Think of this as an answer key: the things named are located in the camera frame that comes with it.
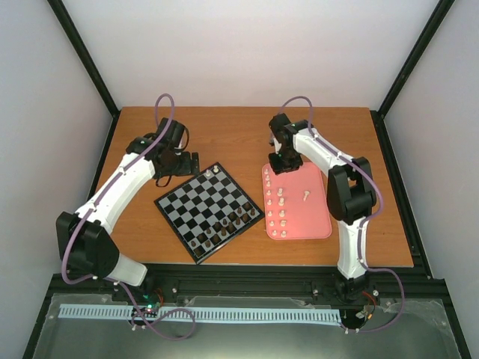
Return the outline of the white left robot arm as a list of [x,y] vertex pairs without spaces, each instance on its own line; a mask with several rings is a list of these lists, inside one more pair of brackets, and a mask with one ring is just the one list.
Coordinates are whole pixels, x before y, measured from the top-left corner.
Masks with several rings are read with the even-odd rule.
[[67,269],[79,269],[85,279],[109,279],[129,284],[139,301],[151,299],[156,283],[147,267],[122,254],[112,239],[125,208],[150,180],[183,177],[199,172],[199,155],[187,151],[189,130],[164,117],[155,132],[135,138],[113,174],[97,193],[75,212],[62,212],[55,223],[61,274],[74,284]]

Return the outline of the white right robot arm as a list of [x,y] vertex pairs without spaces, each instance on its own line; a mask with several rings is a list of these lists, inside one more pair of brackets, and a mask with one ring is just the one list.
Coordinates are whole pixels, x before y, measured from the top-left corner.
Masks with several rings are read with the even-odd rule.
[[351,303],[367,287],[366,235],[373,207],[381,196],[372,179],[370,162],[353,158],[329,143],[307,120],[293,123],[286,114],[269,122],[268,155],[272,172],[282,176],[299,170],[305,156],[327,176],[326,204],[338,222],[340,253],[335,292],[343,303]]

